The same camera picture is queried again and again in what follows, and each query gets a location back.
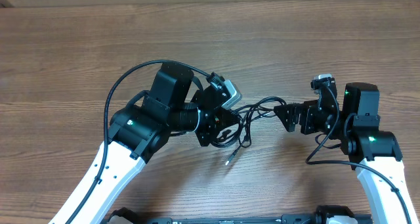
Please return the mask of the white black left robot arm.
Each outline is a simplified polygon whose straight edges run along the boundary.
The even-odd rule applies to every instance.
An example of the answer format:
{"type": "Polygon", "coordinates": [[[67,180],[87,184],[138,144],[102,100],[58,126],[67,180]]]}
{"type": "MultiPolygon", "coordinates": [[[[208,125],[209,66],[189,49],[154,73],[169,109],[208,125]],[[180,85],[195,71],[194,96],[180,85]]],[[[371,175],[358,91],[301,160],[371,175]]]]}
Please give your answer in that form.
{"type": "Polygon", "coordinates": [[[239,122],[231,108],[241,100],[238,88],[174,60],[158,60],[151,89],[137,93],[109,117],[117,86],[145,62],[124,73],[104,106],[104,141],[88,171],[51,219],[51,223],[100,223],[123,189],[170,137],[195,133],[201,146],[219,144],[219,133],[239,122]]]}

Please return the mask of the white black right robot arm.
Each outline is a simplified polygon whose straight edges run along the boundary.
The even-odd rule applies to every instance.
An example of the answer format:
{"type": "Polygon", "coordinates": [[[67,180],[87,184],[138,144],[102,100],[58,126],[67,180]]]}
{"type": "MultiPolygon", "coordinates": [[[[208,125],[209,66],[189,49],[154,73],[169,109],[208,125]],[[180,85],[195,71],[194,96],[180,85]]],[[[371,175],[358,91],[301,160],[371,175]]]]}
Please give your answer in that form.
{"type": "Polygon", "coordinates": [[[348,83],[343,104],[339,104],[332,75],[319,75],[310,85],[318,99],[274,107],[286,131],[293,132],[300,125],[302,134],[321,132],[325,140],[340,142],[339,148],[348,156],[345,165],[356,172],[374,223],[417,223],[396,136],[379,129],[378,87],[348,83]]]}

